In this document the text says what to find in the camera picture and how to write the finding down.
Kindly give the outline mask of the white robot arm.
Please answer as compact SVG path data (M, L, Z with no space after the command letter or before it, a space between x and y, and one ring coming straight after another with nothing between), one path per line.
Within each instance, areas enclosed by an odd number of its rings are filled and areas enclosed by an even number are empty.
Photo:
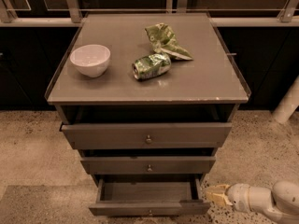
M299 224L299 186L278 181L271 189L249 184L220 184L206 189L206 197L218 206L256 212L277 224Z

